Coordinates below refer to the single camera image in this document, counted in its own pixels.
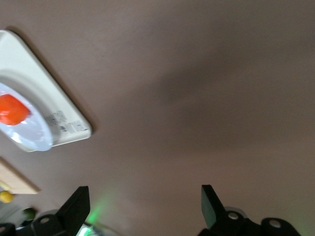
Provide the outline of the yellow lemon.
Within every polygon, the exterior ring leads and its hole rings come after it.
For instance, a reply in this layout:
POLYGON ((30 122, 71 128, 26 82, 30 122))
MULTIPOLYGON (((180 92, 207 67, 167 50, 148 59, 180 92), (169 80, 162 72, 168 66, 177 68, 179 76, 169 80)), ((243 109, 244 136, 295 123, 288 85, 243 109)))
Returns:
POLYGON ((8 191, 1 191, 0 192, 0 202, 2 203, 9 203, 13 201, 14 196, 8 191))

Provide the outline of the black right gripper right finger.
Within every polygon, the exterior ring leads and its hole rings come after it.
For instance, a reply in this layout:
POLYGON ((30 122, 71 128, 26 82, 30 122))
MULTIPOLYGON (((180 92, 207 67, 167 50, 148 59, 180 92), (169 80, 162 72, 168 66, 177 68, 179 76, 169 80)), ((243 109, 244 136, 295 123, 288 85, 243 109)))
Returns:
POLYGON ((201 210, 207 227, 198 236, 248 236, 243 214, 225 208, 211 185, 201 187, 201 210))

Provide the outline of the wooden cutting board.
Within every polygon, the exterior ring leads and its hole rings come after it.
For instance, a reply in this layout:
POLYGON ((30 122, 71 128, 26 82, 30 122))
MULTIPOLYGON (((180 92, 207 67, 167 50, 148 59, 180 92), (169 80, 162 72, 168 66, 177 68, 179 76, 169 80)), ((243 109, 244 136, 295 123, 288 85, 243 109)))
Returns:
POLYGON ((12 194, 38 194, 40 189, 0 157, 0 188, 12 194))

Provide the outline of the cream bear print tray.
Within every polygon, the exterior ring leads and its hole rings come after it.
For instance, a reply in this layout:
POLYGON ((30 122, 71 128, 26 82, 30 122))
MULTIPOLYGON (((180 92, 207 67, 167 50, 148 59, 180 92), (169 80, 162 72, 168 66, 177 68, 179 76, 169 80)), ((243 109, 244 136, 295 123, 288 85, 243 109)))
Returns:
MULTIPOLYGON (((92 127, 26 43, 0 30, 0 83, 29 100, 46 120, 52 147, 88 139, 92 127)), ((20 149, 33 152, 13 141, 20 149)))

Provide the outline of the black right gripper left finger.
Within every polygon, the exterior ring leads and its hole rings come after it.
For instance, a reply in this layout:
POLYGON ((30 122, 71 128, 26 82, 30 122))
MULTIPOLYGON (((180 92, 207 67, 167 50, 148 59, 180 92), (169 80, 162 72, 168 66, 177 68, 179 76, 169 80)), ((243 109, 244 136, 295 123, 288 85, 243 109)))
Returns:
POLYGON ((89 213, 89 188, 80 186, 60 209, 38 217, 31 228, 35 236, 76 236, 89 213))

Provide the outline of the orange fruit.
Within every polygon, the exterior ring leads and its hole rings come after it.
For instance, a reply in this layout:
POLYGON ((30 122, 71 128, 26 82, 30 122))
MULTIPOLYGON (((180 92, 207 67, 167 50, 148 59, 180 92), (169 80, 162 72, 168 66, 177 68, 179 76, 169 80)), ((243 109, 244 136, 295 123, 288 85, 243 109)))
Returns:
POLYGON ((31 114, 30 110, 10 94, 0 96, 0 123, 15 126, 31 114))

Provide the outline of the white round plate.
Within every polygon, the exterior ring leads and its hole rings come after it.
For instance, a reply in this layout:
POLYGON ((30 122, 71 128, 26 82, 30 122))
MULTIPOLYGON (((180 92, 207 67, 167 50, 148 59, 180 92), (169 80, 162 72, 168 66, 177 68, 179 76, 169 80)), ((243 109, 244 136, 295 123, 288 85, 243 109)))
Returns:
POLYGON ((11 87, 0 83, 0 96, 4 94, 14 96, 30 110, 31 114, 23 122, 15 126, 0 123, 0 131, 17 144, 31 150, 49 150, 53 145, 53 135, 46 120, 36 106, 11 87))

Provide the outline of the green avocado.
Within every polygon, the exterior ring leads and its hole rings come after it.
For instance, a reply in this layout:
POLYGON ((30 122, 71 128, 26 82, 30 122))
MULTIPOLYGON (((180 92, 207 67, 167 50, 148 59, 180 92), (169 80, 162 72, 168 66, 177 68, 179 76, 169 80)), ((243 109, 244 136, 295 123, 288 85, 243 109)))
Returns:
POLYGON ((37 213, 37 211, 32 207, 22 210, 22 215, 23 215, 25 221, 34 220, 36 213, 37 213))

